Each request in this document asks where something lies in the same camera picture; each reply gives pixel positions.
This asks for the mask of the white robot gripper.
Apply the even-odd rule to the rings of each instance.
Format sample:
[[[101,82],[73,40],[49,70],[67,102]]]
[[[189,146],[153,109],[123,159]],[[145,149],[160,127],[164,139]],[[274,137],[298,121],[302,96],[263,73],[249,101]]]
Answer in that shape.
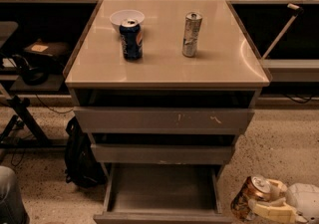
[[[319,224],[319,188],[312,184],[295,183],[288,187],[280,180],[268,179],[269,202],[250,199],[248,207],[264,218],[281,224]]]

